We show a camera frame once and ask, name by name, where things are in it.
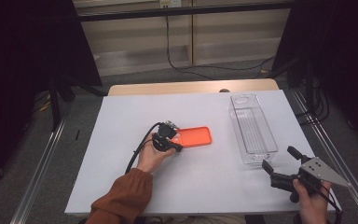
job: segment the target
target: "rust-colored sweater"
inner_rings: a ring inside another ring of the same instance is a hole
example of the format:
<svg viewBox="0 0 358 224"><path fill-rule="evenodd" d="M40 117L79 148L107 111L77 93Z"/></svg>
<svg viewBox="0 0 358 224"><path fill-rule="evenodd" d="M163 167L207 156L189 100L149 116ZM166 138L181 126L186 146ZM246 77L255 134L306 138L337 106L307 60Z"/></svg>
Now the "rust-colored sweater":
<svg viewBox="0 0 358 224"><path fill-rule="evenodd" d="M132 168L91 205L87 224L133 223L152 197L153 176Z"/></svg>

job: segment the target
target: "metal bar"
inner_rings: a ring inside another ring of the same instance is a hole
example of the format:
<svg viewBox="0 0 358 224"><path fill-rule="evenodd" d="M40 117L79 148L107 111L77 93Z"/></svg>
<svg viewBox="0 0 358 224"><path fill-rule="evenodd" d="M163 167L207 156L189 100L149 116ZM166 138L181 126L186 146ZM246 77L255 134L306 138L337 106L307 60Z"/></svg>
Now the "metal bar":
<svg viewBox="0 0 358 224"><path fill-rule="evenodd" d="M34 199L36 198L36 194L39 191L43 177L45 176L46 170L48 169L48 164L50 162L50 159L60 139L69 112L70 112L70 107L68 108L68 111L65 113L61 122L59 123L57 130L51 134L48 140L48 144L46 145L45 151L42 155L42 158L40 159L40 162L36 167L36 170L34 172L34 175L30 183L28 184L27 190L22 195L20 204L17 207L16 212L10 221L10 224L25 223L31 211L32 205L34 204Z"/></svg>
<svg viewBox="0 0 358 224"><path fill-rule="evenodd" d="M296 91L293 91L293 95L295 96L298 105L301 107L303 112L305 112L307 110L305 97L301 94L301 92ZM311 124L313 131L319 138L322 146L324 147L325 152L329 156L331 162L336 167L338 173L340 175L343 175L351 183L351 188L349 188L349 192L351 193L353 199L358 205L358 181L352 174L351 170L348 168L345 161L342 159L337 148L334 146L333 142L330 140L326 131L322 127L322 124L317 119L313 119L311 115L308 115L307 119L315 120L315 122Z"/></svg>
<svg viewBox="0 0 358 224"><path fill-rule="evenodd" d="M54 18L36 18L35 22L80 22L80 21L112 21L123 19L150 18L183 16L194 14L210 14L239 11L257 11L291 8L296 1L281 1L267 3L238 4L231 6L211 6L211 7L171 7L156 8L136 11L108 12L108 13L88 13L74 17L54 17Z"/></svg>

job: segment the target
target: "transparent bin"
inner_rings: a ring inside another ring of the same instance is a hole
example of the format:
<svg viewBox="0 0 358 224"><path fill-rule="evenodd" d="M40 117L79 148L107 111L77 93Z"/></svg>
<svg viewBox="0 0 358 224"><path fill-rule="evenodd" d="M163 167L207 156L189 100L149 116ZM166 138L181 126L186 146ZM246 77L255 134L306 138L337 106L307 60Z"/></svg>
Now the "transparent bin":
<svg viewBox="0 0 358 224"><path fill-rule="evenodd" d="M231 96L229 114L243 163L271 161L278 151L269 124L254 94Z"/></svg>

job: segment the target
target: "gray carpet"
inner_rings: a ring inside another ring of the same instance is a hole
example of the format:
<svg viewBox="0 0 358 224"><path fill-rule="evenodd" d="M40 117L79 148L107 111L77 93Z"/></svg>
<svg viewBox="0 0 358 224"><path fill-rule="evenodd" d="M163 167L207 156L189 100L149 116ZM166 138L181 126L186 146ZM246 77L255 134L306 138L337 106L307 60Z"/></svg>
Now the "gray carpet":
<svg viewBox="0 0 358 224"><path fill-rule="evenodd" d="M223 63L219 65L238 68L251 67L261 62ZM271 62L268 62L263 65L263 68L268 70L270 66ZM243 79L265 76L265 74L260 74L259 68L247 71L196 68L191 71L213 79ZM180 73L173 69L164 69L104 77L103 87L99 89L108 91L110 86L117 84L195 80L207 80L207 78ZM280 88L285 90L294 111L299 113L300 109L296 105L291 90L287 88L285 77L278 77L277 82ZM77 223L80 220L77 217L67 216L63 210L87 149L102 98L92 96L79 88L74 88L74 91L76 92L76 99L73 103L61 102L62 108L70 107L69 116L26 223ZM41 102L37 102L35 107L40 105ZM358 179L358 132L348 126L347 119L333 100L330 100L330 105L330 116L323 122L323 126L339 149L344 161ZM4 178L0 180L0 223L9 223L12 219L21 196L26 190L50 138L51 126L50 110L33 113L29 128L7 163ZM324 161L329 162L319 140L312 133L311 127L305 125L303 126L303 131L308 137L315 154ZM358 223L358 208L352 196L343 188L335 188L335 192L345 211L342 223ZM292 217L293 214L265 215L267 223L291 223Z"/></svg>

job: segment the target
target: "orange object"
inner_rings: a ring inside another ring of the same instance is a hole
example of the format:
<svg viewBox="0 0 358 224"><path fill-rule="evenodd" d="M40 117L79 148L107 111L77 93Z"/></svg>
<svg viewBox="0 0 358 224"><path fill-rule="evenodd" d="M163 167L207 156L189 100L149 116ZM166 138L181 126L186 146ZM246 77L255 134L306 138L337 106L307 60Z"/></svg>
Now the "orange object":
<svg viewBox="0 0 358 224"><path fill-rule="evenodd" d="M197 127L176 130L177 134L171 139L183 147L200 147L210 145L212 137L208 127Z"/></svg>

